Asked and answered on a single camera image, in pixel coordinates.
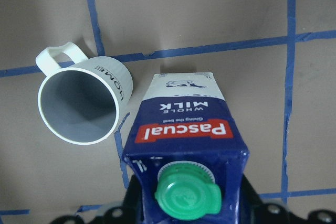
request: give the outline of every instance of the milk carton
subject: milk carton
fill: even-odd
[[[144,223],[238,223],[249,152],[212,73],[156,74],[122,158],[140,181]]]

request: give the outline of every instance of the white mug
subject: white mug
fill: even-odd
[[[61,68],[54,60],[65,53],[75,63]],[[38,91],[38,108],[47,127],[73,144],[106,139],[126,113],[133,82],[128,69],[106,56],[88,59],[74,43],[47,47],[36,57],[46,75]]]

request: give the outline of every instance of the gray surface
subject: gray surface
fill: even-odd
[[[35,64],[47,46],[96,46],[86,0],[3,0],[0,69]],[[107,55],[285,36],[286,0],[96,0]],[[335,28],[334,0],[297,0],[297,33]],[[335,39],[297,44],[288,136],[289,190],[335,188]],[[286,45],[125,64],[133,75],[125,142],[152,76],[210,71],[251,151],[246,175],[258,193],[281,185]],[[93,146],[66,143],[44,126],[37,91],[44,75],[0,78],[0,210],[31,209],[9,223],[47,223],[80,205],[121,200],[113,136]],[[289,199],[305,217],[335,208],[335,195]],[[94,212],[84,215],[87,220]]]

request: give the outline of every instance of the mug rim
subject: mug rim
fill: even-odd
[[[68,139],[62,135],[60,135],[57,131],[55,131],[53,129],[53,127],[48,123],[47,119],[45,118],[44,116],[44,113],[43,113],[43,110],[42,110],[42,107],[41,107],[41,93],[42,93],[42,90],[43,90],[43,87],[45,86],[45,84],[47,83],[47,81],[53,77],[54,75],[60,73],[60,72],[65,72],[65,71],[79,71],[79,72],[84,72],[86,74],[89,74],[91,76],[93,76],[94,78],[98,79],[101,83],[104,84],[104,86],[108,89],[108,91],[110,92],[110,94],[112,95],[112,98],[113,98],[113,101],[114,101],[114,104],[115,104],[115,107],[116,107],[116,117],[115,117],[115,121],[114,121],[114,124],[113,126],[111,127],[110,131],[104,135],[103,137],[101,137],[100,139],[97,139],[97,140],[94,140],[94,141],[91,141],[91,142],[77,142],[77,141],[74,141],[74,140],[71,140],[71,139]],[[119,114],[120,114],[120,106],[119,106],[119,102],[118,102],[118,99],[117,99],[117,96],[115,95],[114,91],[112,90],[112,88],[108,85],[108,83],[103,79],[101,78],[98,74],[94,73],[94,72],[91,72],[85,68],[78,68],[78,67],[66,67],[66,68],[61,68],[61,69],[58,69],[57,71],[55,71],[53,74],[47,76],[43,82],[41,83],[40,87],[39,87],[39,90],[38,90],[38,95],[37,95],[37,103],[38,103],[38,110],[40,112],[40,115],[44,121],[44,123],[46,124],[46,126],[56,135],[58,136],[60,139],[68,142],[68,143],[71,143],[71,144],[77,144],[77,145],[91,145],[91,144],[96,144],[96,143],[99,143],[103,140],[105,140],[107,137],[109,137],[112,132],[114,131],[114,129],[117,127],[117,124],[118,124],[118,121],[119,121]]]

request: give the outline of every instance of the green cap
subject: green cap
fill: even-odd
[[[155,198],[161,209],[179,220],[218,214],[222,206],[221,191],[211,171],[195,162],[168,164],[157,186]]]

